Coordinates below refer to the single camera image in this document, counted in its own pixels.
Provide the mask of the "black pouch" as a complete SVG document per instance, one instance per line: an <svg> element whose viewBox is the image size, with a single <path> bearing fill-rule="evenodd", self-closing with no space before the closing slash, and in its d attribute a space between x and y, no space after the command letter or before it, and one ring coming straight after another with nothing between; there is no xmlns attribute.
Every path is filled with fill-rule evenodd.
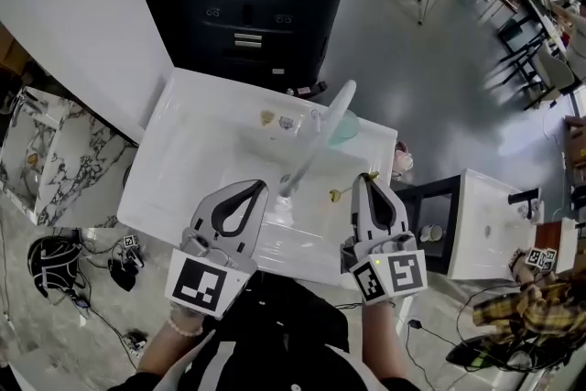
<svg viewBox="0 0 586 391"><path fill-rule="evenodd" d="M108 269L112 280L118 287L127 292L134 288L138 271L133 263L123 263L116 259L109 259Z"/></svg>

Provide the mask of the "black white-striped backpack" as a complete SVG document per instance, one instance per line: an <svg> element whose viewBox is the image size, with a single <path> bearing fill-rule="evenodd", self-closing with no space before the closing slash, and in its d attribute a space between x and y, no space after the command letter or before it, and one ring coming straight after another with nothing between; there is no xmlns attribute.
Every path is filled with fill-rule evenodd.
<svg viewBox="0 0 586 391"><path fill-rule="evenodd" d="M70 298L76 297L81 242L78 238L46 236L28 249L27 268L38 292L47 299L55 289Z"/></svg>

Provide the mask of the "person's right forearm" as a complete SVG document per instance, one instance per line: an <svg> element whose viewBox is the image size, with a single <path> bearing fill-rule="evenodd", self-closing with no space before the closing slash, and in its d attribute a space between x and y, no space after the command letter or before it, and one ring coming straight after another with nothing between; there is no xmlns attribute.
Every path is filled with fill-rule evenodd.
<svg viewBox="0 0 586 391"><path fill-rule="evenodd" d="M388 302L362 307L363 362L379 379L407 379L402 345L396 333L395 309Z"/></svg>

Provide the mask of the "white curved faucet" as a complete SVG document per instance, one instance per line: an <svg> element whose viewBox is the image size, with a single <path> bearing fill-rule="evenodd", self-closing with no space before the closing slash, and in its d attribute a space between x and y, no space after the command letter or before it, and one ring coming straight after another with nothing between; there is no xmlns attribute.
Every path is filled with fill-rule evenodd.
<svg viewBox="0 0 586 391"><path fill-rule="evenodd" d="M301 154L299 162L289 171L287 178L282 181L278 191L280 197L289 198L292 196L314 158L329 144L334 131L352 101L356 87L357 84L354 80L348 80L326 111L318 114L317 125L319 126L319 130Z"/></svg>

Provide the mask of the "white power strip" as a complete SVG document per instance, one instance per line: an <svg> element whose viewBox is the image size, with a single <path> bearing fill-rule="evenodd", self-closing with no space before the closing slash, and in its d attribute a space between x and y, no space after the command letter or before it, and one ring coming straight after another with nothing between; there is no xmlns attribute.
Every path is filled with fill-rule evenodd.
<svg viewBox="0 0 586 391"><path fill-rule="evenodd" d="M141 331L132 330L123 335L123 341L129 352L139 357L147 345L147 336Z"/></svg>

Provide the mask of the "white mug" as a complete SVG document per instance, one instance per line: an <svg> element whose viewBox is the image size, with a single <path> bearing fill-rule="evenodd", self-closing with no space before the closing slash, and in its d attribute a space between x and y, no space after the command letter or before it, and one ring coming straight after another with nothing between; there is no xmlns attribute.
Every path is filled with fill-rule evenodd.
<svg viewBox="0 0 586 391"><path fill-rule="evenodd" d="M425 225L420 229L419 240L421 243L436 243L444 235L443 228L438 224Z"/></svg>

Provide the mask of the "translucent teal cup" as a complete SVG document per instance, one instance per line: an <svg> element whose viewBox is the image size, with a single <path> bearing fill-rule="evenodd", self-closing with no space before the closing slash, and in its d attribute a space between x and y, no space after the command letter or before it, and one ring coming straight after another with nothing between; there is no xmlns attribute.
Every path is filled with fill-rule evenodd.
<svg viewBox="0 0 586 391"><path fill-rule="evenodd" d="M342 119L337 124L329 140L331 147L338 146L354 138L360 130L358 117L350 110L346 110Z"/></svg>

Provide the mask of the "marble patterned sink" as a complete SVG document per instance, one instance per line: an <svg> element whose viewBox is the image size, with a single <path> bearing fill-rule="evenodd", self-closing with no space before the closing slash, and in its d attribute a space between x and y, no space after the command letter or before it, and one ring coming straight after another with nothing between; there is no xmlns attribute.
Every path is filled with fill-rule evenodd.
<svg viewBox="0 0 586 391"><path fill-rule="evenodd" d="M35 225L115 228L137 148L78 103L25 87L0 146L0 191Z"/></svg>

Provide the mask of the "person's left forearm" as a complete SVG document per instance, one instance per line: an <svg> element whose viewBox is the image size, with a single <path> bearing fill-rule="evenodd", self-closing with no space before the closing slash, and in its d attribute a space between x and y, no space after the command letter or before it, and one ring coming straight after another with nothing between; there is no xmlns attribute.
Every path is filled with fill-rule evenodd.
<svg viewBox="0 0 586 391"><path fill-rule="evenodd" d="M163 376L196 345L203 332L203 321L199 312L172 304L168 318L144 351L137 371Z"/></svg>

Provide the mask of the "grey chair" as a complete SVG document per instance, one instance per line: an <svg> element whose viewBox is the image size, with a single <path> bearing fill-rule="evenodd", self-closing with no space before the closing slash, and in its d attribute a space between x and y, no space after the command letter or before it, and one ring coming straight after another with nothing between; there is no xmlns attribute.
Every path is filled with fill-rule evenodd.
<svg viewBox="0 0 586 391"><path fill-rule="evenodd" d="M529 103L524 110L539 108L542 103L549 103L553 108L566 90L574 83L574 75L563 59L552 53L546 43L543 43L530 59L534 69L534 76L524 87L529 96Z"/></svg>

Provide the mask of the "pink soft toy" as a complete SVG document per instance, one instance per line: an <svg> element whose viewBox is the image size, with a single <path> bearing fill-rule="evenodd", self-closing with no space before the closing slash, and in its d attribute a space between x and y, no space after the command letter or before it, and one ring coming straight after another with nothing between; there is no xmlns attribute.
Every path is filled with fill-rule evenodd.
<svg viewBox="0 0 586 391"><path fill-rule="evenodd" d="M403 141L397 141L393 160L392 175L394 179L400 179L413 168L413 157Z"/></svg>

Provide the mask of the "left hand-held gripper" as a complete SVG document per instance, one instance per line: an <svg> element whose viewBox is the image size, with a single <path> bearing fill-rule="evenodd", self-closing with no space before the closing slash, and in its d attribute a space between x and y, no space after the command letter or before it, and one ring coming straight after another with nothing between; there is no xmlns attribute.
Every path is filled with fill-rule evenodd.
<svg viewBox="0 0 586 391"><path fill-rule="evenodd" d="M181 248L172 252L166 298L188 310L222 318L257 270L250 256L268 199L269 189L260 179L238 181L203 198L192 216L191 229L184 231ZM236 250L244 247L239 253L220 239Z"/></svg>

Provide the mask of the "small white sink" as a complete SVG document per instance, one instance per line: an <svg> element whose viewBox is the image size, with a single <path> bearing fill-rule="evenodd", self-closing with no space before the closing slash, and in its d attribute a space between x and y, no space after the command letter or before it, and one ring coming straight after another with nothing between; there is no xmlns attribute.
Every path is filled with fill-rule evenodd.
<svg viewBox="0 0 586 391"><path fill-rule="evenodd" d="M539 217L530 222L521 204L509 205L507 196L523 192L472 169L461 174L453 252L447 277L452 280L491 280L511 277L509 261L516 250L535 245Z"/></svg>

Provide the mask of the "spare hand-held gripper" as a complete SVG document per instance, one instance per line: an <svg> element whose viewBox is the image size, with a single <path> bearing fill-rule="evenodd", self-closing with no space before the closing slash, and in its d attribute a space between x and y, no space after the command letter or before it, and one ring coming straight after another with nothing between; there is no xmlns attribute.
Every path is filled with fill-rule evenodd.
<svg viewBox="0 0 586 391"><path fill-rule="evenodd" d="M123 237L122 259L125 265L134 264L139 268L145 266L141 255L140 244L136 235L129 234Z"/></svg>

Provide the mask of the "white ceramic sink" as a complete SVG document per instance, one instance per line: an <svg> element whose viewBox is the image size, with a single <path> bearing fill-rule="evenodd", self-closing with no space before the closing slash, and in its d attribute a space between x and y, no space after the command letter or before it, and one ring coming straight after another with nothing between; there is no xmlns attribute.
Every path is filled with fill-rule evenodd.
<svg viewBox="0 0 586 391"><path fill-rule="evenodd" d="M179 245L201 200L249 179L269 189L254 258L261 270L351 288L340 247L351 236L350 192L332 203L330 190L350 187L363 172L391 179L396 130L360 119L358 134L329 144L289 198L279 187L317 134L329 106L253 85L176 69L139 145L118 209L125 225ZM260 113L276 114L261 126ZM295 121L279 126L280 116Z"/></svg>

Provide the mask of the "black faucet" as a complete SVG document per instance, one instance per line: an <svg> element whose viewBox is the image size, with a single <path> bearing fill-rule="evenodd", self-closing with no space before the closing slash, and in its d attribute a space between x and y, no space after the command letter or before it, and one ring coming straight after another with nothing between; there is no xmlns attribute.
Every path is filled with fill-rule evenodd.
<svg viewBox="0 0 586 391"><path fill-rule="evenodd" d="M525 207L525 209L521 209L522 216L530 222L534 222L539 217L541 188L526 190L516 194L509 194L507 196L507 202L511 206L521 204Z"/></svg>

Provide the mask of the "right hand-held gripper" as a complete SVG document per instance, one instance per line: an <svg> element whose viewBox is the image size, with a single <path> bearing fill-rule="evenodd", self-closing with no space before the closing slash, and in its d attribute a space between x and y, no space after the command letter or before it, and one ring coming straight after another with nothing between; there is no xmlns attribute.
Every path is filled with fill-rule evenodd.
<svg viewBox="0 0 586 391"><path fill-rule="evenodd" d="M407 232L404 203L369 173L359 174L353 182L351 224L356 243L348 239L341 246L342 271L352 275L365 305L428 287L425 252Z"/></svg>

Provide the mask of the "person's black clothing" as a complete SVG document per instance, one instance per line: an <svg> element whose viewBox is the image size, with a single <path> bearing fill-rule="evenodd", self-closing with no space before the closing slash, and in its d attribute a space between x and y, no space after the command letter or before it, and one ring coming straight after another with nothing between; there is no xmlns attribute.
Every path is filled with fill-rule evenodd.
<svg viewBox="0 0 586 391"><path fill-rule="evenodd" d="M108 391L419 391L379 380L351 355L346 316L288 277L255 273L221 320L163 375L136 372Z"/></svg>

